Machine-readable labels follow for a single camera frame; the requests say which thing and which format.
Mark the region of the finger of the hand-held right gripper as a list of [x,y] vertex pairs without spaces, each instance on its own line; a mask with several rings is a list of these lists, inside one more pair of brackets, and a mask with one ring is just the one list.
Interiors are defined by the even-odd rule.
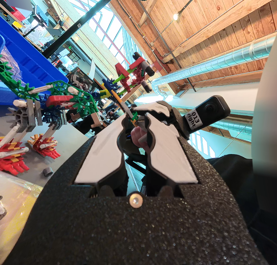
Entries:
[[151,143],[151,134],[148,133],[144,121],[138,121],[136,127],[136,139],[138,143]]
[[172,107],[167,102],[147,103],[132,108],[132,112],[137,112],[138,115],[150,113],[156,118],[170,118],[171,111]]

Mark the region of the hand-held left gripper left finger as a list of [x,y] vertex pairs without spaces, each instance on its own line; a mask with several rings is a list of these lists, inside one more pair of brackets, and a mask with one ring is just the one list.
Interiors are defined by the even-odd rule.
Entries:
[[126,113],[95,136],[74,184],[99,184],[120,168],[123,152],[117,141],[124,130],[125,119]]

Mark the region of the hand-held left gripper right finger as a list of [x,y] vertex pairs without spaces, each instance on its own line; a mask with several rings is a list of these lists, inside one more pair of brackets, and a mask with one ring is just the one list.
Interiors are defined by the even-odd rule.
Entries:
[[180,137],[174,125],[166,125],[150,113],[145,119],[149,122],[148,134],[152,137],[149,162],[151,169],[175,184],[197,184],[197,177],[180,144]]

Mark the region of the red toy model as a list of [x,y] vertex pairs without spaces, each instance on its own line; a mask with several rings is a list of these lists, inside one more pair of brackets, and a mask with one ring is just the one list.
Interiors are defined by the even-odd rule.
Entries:
[[155,71],[148,61],[146,61],[138,52],[135,52],[132,57],[135,61],[129,65],[129,69],[127,70],[124,69],[120,63],[115,65],[118,78],[113,81],[113,84],[116,85],[120,82],[124,87],[124,90],[119,92],[118,95],[122,95],[125,92],[130,93],[132,88],[139,85],[142,85],[147,93],[152,91],[145,80],[145,76],[146,74],[148,76],[154,76]]

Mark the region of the small multicolour toy model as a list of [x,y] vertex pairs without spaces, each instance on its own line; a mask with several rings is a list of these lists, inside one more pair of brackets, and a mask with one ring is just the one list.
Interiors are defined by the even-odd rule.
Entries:
[[103,124],[97,104],[91,94],[75,88],[62,80],[47,83],[43,87],[29,87],[29,83],[22,85],[21,80],[13,78],[12,67],[8,62],[1,61],[1,81],[19,97],[13,103],[17,110],[10,109],[15,117],[9,135],[31,132],[43,122],[49,123],[50,138],[53,133],[66,125],[65,110],[76,109],[81,118],[91,115],[98,127]]

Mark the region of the red yellow toy assembly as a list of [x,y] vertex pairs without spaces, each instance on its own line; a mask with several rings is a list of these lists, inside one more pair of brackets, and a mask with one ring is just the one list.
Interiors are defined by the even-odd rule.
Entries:
[[[43,157],[56,159],[60,154],[56,151],[57,140],[53,137],[42,138],[43,134],[31,136],[27,143],[33,151]],[[20,173],[28,171],[30,168],[24,162],[24,155],[30,150],[29,147],[23,146],[23,143],[16,142],[15,138],[3,144],[0,149],[0,169],[17,176]]]

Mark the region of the white curved panel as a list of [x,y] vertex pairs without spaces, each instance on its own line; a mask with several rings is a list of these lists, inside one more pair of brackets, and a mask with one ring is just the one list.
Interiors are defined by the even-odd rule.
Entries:
[[93,60],[93,58],[91,59],[91,66],[90,66],[90,70],[89,70],[89,73],[88,73],[88,77],[93,80],[94,79],[94,76],[95,76],[95,69],[96,69],[96,65],[95,65],[95,62]]

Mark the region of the black toy box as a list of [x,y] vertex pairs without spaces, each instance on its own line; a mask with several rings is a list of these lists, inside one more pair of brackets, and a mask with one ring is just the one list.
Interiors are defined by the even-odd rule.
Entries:
[[79,67],[76,67],[66,75],[68,84],[88,93],[94,92],[98,86],[94,80],[87,76]]

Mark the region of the skylight window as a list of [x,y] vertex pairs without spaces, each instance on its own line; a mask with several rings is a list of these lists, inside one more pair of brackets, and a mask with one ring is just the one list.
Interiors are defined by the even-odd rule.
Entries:
[[[68,0],[80,16],[83,16],[100,0]],[[103,44],[109,49],[113,56],[125,68],[133,63],[133,54],[138,52],[144,59],[147,59],[117,16],[106,4],[88,22],[89,27],[99,37]]]

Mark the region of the blue plastic bin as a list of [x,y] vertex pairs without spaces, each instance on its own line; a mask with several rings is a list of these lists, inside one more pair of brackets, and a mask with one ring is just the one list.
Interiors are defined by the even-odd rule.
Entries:
[[2,17],[0,18],[0,34],[5,39],[5,46],[19,65],[23,82],[29,83],[30,87],[35,88],[57,80],[68,83],[64,74]]

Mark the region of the blue perforated crate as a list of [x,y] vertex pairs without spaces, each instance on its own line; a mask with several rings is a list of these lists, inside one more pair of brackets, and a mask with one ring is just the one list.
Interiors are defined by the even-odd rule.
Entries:
[[38,5],[35,5],[34,15],[37,19],[39,19],[40,24],[42,24],[45,27],[49,26],[49,19],[47,15],[42,11],[42,9]]

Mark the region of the red storage crate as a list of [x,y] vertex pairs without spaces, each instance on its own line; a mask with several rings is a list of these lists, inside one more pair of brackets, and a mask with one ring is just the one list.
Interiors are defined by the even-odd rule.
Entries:
[[33,12],[21,8],[17,9],[16,7],[10,6],[7,4],[6,0],[0,0],[0,4],[5,7],[20,22],[28,19]]

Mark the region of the silver spiral duct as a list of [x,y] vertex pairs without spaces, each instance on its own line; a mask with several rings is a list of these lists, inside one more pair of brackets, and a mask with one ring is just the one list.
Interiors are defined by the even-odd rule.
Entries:
[[152,90],[156,95],[164,95],[164,91],[160,90],[158,86],[267,58],[276,35],[277,32],[275,31],[244,45],[156,78],[151,82]]
[[191,110],[182,116],[183,122],[190,133],[198,130],[214,127],[228,131],[236,131],[242,133],[252,133],[252,123],[226,119],[222,114],[212,113],[197,113],[196,110]]

